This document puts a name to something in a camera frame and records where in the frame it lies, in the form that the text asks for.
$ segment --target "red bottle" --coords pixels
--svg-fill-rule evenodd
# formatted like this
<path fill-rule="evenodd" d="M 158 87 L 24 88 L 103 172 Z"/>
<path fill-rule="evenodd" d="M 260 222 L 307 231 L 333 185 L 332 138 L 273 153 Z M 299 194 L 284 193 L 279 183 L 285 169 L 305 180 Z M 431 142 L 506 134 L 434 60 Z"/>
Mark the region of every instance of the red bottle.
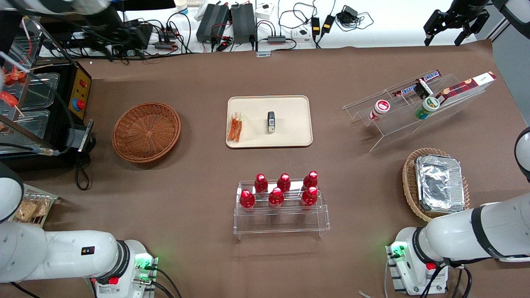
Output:
<path fill-rule="evenodd" d="M 289 191 L 291 189 L 291 179 L 289 178 L 289 174 L 283 173 L 280 176 L 280 179 L 278 179 L 276 186 L 283 192 Z"/>
<path fill-rule="evenodd" d="M 284 193 L 281 189 L 274 187 L 269 194 L 269 207 L 281 207 L 284 203 Z"/>
<path fill-rule="evenodd" d="M 319 199 L 317 195 L 317 189 L 314 186 L 309 187 L 302 194 L 302 200 L 300 200 L 300 205 L 302 206 L 313 206 L 316 201 Z"/>
<path fill-rule="evenodd" d="M 241 191 L 241 196 L 239 197 L 239 204 L 241 204 L 243 208 L 252 208 L 255 203 L 256 198 L 254 195 L 248 189 L 243 189 Z"/>
<path fill-rule="evenodd" d="M 256 175 L 256 180 L 254 181 L 254 188 L 256 189 L 256 193 L 265 192 L 269 189 L 269 183 L 265 179 L 265 175 Z"/>
<path fill-rule="evenodd" d="M 316 187 L 316 185 L 318 184 L 318 174 L 316 173 L 316 171 L 311 171 L 309 172 L 309 174 L 304 178 L 304 188 L 309 188 L 309 187 Z"/>

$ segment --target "power supply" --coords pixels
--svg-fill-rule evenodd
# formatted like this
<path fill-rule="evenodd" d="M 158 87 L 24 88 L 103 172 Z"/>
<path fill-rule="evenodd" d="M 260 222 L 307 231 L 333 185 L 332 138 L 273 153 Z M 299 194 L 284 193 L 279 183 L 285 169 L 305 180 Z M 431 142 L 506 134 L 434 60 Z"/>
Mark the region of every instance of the power supply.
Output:
<path fill-rule="evenodd" d="M 252 6 L 252 3 L 232 5 L 230 11 L 232 12 L 234 42 L 255 42 L 256 20 L 254 18 L 254 6 Z"/>
<path fill-rule="evenodd" d="M 206 11 L 197 30 L 197 40 L 199 42 L 220 43 L 221 36 L 225 32 L 226 23 L 228 22 L 228 5 L 208 4 Z"/>

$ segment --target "round wicker basket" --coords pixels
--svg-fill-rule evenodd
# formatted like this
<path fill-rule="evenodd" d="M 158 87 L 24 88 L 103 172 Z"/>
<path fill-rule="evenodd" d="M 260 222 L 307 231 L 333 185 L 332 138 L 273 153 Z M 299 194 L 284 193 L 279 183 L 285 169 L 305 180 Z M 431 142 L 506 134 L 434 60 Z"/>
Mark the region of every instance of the round wicker basket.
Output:
<path fill-rule="evenodd" d="M 429 222 L 431 219 L 443 215 L 445 213 L 440 212 L 431 212 L 425 211 L 420 207 L 418 200 L 418 183 L 416 179 L 416 158 L 426 155 L 426 154 L 435 154 L 440 156 L 449 156 L 449 154 L 434 148 L 422 148 L 412 152 L 405 161 L 403 166 L 403 190 L 405 191 L 405 197 L 407 198 L 407 203 L 409 203 L 410 208 L 416 215 L 418 215 L 422 220 Z M 465 208 L 469 209 L 469 191 L 467 190 L 467 182 L 465 177 L 462 176 L 462 184 L 464 186 L 464 197 L 465 197 Z"/>
<path fill-rule="evenodd" d="M 121 115 L 112 133 L 112 147 L 126 161 L 151 162 L 169 152 L 179 135 L 179 115 L 167 104 L 146 102 Z"/>

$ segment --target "tangled wires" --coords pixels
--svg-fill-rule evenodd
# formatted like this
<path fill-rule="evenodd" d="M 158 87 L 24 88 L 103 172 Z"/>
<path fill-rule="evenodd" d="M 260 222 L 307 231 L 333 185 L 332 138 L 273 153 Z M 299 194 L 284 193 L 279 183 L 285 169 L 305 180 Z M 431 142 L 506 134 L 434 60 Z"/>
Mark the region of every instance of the tangled wires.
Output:
<path fill-rule="evenodd" d="M 360 27 L 366 16 L 370 18 L 370 24 Z M 336 14 L 335 23 L 343 32 L 349 32 L 355 29 L 363 30 L 368 28 L 374 23 L 374 19 L 367 12 L 358 14 L 353 8 L 345 5 L 342 7 L 342 11 Z"/>

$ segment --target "food display case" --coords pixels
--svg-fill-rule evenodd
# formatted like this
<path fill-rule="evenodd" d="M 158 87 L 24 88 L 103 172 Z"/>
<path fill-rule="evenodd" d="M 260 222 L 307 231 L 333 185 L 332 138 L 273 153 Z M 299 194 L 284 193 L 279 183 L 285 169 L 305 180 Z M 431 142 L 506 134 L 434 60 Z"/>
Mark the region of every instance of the food display case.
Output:
<path fill-rule="evenodd" d="M 9 61 L 2 68 L 2 98 L 16 100 L 0 100 L 0 162 L 18 172 L 73 166 L 91 134 L 83 121 L 91 77 L 73 60 L 36 66 L 49 35 L 38 20 L 22 22 L 29 38 L 15 37 L 8 56 L 30 73 Z"/>

